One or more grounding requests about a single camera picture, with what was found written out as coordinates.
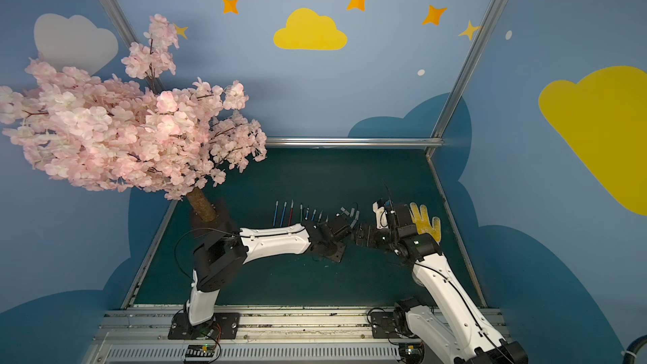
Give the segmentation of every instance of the white cloud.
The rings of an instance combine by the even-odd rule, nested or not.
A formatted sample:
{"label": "white cloud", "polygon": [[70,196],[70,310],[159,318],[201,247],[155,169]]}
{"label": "white cloud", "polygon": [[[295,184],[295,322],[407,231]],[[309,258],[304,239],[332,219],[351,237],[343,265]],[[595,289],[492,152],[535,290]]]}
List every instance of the white cloud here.
{"label": "white cloud", "polygon": [[34,25],[34,41],[42,59],[57,70],[75,66],[91,75],[119,50],[117,37],[111,31],[97,28],[79,15],[66,19],[58,14],[43,14]]}

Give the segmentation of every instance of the green table surface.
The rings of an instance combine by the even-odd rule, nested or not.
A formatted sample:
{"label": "green table surface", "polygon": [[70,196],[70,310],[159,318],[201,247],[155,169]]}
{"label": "green table surface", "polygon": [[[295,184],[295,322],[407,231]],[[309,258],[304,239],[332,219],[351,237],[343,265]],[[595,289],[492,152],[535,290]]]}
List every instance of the green table surface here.
{"label": "green table surface", "polygon": [[[303,210],[323,209],[323,217],[334,216],[340,207],[350,209],[357,203],[360,221],[375,223],[372,204],[388,198],[393,202],[415,202],[428,208],[430,218],[441,219],[441,247],[457,279],[474,301],[477,294],[470,280],[456,237],[442,206],[430,168],[422,150],[357,149],[270,149],[268,158],[254,161],[242,173],[228,171],[222,185],[205,187],[210,200],[224,197],[232,219],[241,227],[272,227],[274,207],[295,201],[292,223]],[[191,206],[179,202],[135,304],[182,304],[190,295],[190,280],[178,269],[174,247],[189,231]],[[425,288],[416,285],[411,269],[400,265],[393,253],[359,247],[346,238],[347,248],[341,263],[310,253],[278,255],[245,264],[235,280],[224,287],[217,304],[279,306],[392,306],[396,301],[416,296],[433,303]],[[183,269],[191,270],[191,251],[197,242],[185,236],[177,247]]]}

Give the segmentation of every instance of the yellow star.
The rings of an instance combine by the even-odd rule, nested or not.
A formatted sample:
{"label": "yellow star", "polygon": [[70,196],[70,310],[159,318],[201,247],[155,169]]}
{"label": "yellow star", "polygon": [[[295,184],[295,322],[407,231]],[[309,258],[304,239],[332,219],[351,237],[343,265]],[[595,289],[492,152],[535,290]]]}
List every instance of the yellow star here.
{"label": "yellow star", "polygon": [[235,14],[238,14],[238,10],[236,10],[236,2],[238,0],[222,0],[224,2],[224,10],[222,11],[223,13],[226,12],[232,12]]}
{"label": "yellow star", "polygon": [[441,22],[441,16],[445,10],[447,10],[447,7],[444,9],[436,9],[433,6],[429,6],[429,14],[427,14],[427,18],[425,19],[425,21],[423,21],[423,25],[427,23],[434,23],[437,26],[438,23]]}
{"label": "yellow star", "polygon": [[361,11],[364,11],[364,1],[365,0],[351,0],[346,10],[360,9]]}
{"label": "yellow star", "polygon": [[470,39],[470,41],[471,41],[471,40],[472,40],[472,36],[473,36],[473,34],[474,34],[474,31],[476,31],[476,30],[478,30],[479,28],[481,28],[481,26],[476,26],[476,27],[474,27],[474,26],[472,25],[472,20],[468,21],[468,22],[467,22],[467,24],[468,24],[468,25],[467,25],[467,29],[466,29],[464,32],[462,32],[462,33],[458,34],[458,36],[466,35],[467,37],[469,37],[469,39]]}
{"label": "yellow star", "polygon": [[187,40],[188,38],[186,37],[186,34],[184,34],[187,28],[188,27],[180,28],[178,26],[175,26],[175,35],[181,35],[185,40]]}

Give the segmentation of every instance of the aluminum frame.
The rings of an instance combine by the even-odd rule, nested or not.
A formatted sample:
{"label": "aluminum frame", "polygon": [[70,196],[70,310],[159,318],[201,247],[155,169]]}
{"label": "aluminum frame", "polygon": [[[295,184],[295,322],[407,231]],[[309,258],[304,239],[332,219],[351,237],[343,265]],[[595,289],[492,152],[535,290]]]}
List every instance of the aluminum frame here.
{"label": "aluminum frame", "polygon": [[[492,35],[494,27],[499,21],[499,17],[503,12],[503,8],[508,3],[508,0],[491,0],[488,5],[487,10],[485,11],[485,16],[481,21],[481,28],[478,29],[476,38],[473,40],[470,50],[467,53],[467,57],[461,67],[454,87],[445,102],[440,116],[436,121],[435,126],[432,131],[432,138],[442,138],[442,135],[449,124],[449,120],[454,115],[454,111],[458,105],[458,101],[463,96],[467,85],[469,84],[470,78],[476,69],[476,66],[483,54],[483,50]],[[434,148],[429,148],[427,152],[429,154],[433,153]]]}
{"label": "aluminum frame", "polygon": [[267,147],[280,148],[436,148],[441,138],[299,138],[268,137]]}
{"label": "aluminum frame", "polygon": [[[214,312],[236,311],[241,314],[238,334],[233,340],[221,340],[224,348],[279,347],[284,344],[319,347],[388,346],[385,339],[374,339],[366,314],[368,306],[216,306]],[[112,362],[113,347],[124,349],[168,348],[177,350],[201,341],[168,340],[167,334],[174,314],[181,305],[136,305],[127,310],[107,311],[85,354],[83,364]],[[392,311],[393,307],[384,307]],[[486,308],[481,313],[509,339],[510,334],[500,310]],[[435,318],[447,325],[437,310]],[[398,339],[420,343],[420,339]]]}
{"label": "aluminum frame", "polygon": [[[121,5],[117,0],[99,0],[103,8],[108,14],[108,17],[110,20],[113,22],[115,25],[115,28],[117,32],[119,33],[119,36],[121,36],[122,40],[124,43],[129,46],[132,42],[138,42],[139,40],[136,37],[136,33],[134,32],[134,29],[130,22],[128,21],[127,17],[125,16],[125,13],[123,9],[121,8]],[[293,137],[269,137],[267,139],[267,146],[268,147],[292,147],[292,148],[327,148],[327,147],[352,147],[352,148],[424,148],[426,150],[426,156],[428,163],[430,165],[430,168],[432,169],[434,181],[436,182],[436,185],[441,193],[441,196],[443,197],[443,204],[445,206],[445,209],[448,213],[448,216],[450,217],[450,223],[452,225],[452,229],[457,237],[459,247],[461,250],[461,253],[463,254],[463,258],[465,259],[465,263],[467,265],[468,271],[470,273],[470,278],[472,279],[473,285],[477,290],[477,293],[480,298],[480,303],[483,306],[486,306],[485,303],[485,298],[483,296],[483,293],[481,291],[481,287],[479,285],[478,279],[475,276],[475,273],[473,271],[472,264],[470,262],[469,256],[467,255],[467,252],[465,250],[465,246],[463,244],[463,241],[460,237],[460,234],[458,232],[457,226],[456,226],[456,221],[454,220],[454,217],[451,213],[449,204],[446,201],[446,198],[444,196],[444,193],[442,191],[442,187],[440,184],[440,181],[438,180],[437,173],[435,172],[435,169],[433,167],[433,163],[431,160],[431,156],[433,154],[433,151],[437,148],[442,146],[443,141],[442,141],[442,135],[447,128],[447,125],[449,124],[449,120],[451,119],[452,115],[454,114],[454,111],[456,110],[456,107],[458,105],[458,101],[460,100],[461,96],[463,95],[465,88],[467,87],[470,77],[473,74],[474,69],[476,68],[480,57],[483,53],[483,50],[485,49],[485,46],[488,43],[488,40],[492,34],[492,31],[494,30],[494,27],[496,26],[496,23],[501,16],[501,13],[503,12],[503,9],[506,5],[508,0],[491,0],[490,4],[485,12],[485,15],[483,17],[483,20],[481,22],[481,28],[479,29],[477,36],[475,40],[473,41],[470,50],[466,56],[465,62],[463,63],[463,66],[461,67],[461,71],[459,72],[459,76],[456,79],[456,82],[454,83],[454,87],[452,88],[452,91],[450,92],[450,95],[445,102],[442,111],[440,113],[440,116],[434,126],[431,138],[293,138]],[[154,84],[157,87],[162,87],[162,82],[159,80],[159,78],[155,79]],[[153,244],[151,245],[151,248],[148,251],[148,254],[146,255],[146,258],[144,259],[140,270],[135,277],[133,284],[130,287],[130,290],[126,296],[126,299],[122,305],[123,308],[126,306],[129,306],[134,302],[134,295],[136,295],[136,289],[138,285],[141,283],[141,280],[143,279],[144,275],[146,274],[146,271],[148,271],[148,265],[150,264],[150,260],[152,259],[152,256],[155,254],[155,251],[157,250],[158,242],[159,239],[161,239],[161,236],[163,235],[163,232],[166,228],[166,223],[167,223],[167,218],[170,218],[170,214],[172,214],[173,208],[169,208],[167,211],[165,217],[164,217],[164,222],[163,225],[164,227],[160,226],[160,229],[158,230],[158,233],[155,236],[155,239],[153,241]]]}

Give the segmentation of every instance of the blue wall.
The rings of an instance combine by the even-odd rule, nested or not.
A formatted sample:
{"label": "blue wall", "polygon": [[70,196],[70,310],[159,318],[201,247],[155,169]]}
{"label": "blue wall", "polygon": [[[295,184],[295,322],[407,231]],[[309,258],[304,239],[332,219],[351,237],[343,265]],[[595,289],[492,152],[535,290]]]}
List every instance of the blue wall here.
{"label": "blue wall", "polygon": [[532,363],[619,363],[647,333],[647,216],[610,195],[538,105],[553,81],[647,71],[644,6],[510,0],[433,157],[488,303]]}
{"label": "blue wall", "polygon": [[[0,85],[36,82],[38,16],[75,14],[114,32],[97,0],[0,0]],[[120,53],[98,75],[123,76]],[[88,192],[32,170],[22,149],[0,135],[0,351],[3,363],[77,363],[102,312],[121,304],[166,212],[163,194]]]}
{"label": "blue wall", "polygon": [[[490,0],[366,0],[365,11],[347,10],[350,0],[238,0],[238,14],[223,13],[222,0],[118,1],[142,40],[154,12],[188,27],[188,39],[171,49],[178,68],[162,76],[167,86],[190,86],[196,76],[221,86],[239,79],[250,96],[244,115],[269,136],[353,136],[364,119],[403,118],[449,92],[471,44],[459,34],[470,20],[480,24]],[[423,25],[430,5],[447,8],[437,26]],[[347,44],[332,51],[276,46],[275,32],[302,7],[331,17]],[[432,112],[441,108],[438,102]]]}

